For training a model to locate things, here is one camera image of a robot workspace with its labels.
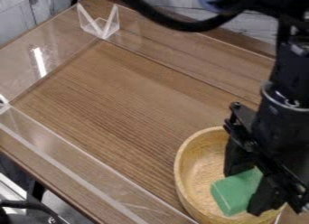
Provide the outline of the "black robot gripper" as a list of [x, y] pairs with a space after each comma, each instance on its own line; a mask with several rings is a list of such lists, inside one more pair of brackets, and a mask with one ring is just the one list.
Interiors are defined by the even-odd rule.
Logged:
[[284, 204], [303, 213], [309, 211], [309, 107], [286, 97], [270, 81], [261, 87], [261, 96], [257, 110], [230, 104], [224, 174], [261, 171], [246, 209], [254, 216]]

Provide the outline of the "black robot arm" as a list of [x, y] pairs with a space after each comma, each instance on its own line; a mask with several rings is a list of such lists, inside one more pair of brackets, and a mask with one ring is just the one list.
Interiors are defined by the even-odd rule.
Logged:
[[224, 174], [214, 184], [229, 196], [246, 192], [244, 210], [261, 216], [281, 205], [309, 211], [309, 0], [197, 0], [216, 15], [187, 21], [151, 0], [122, 0], [157, 24], [177, 31], [209, 32], [244, 12], [278, 21], [277, 56], [261, 87], [257, 110], [230, 104]]

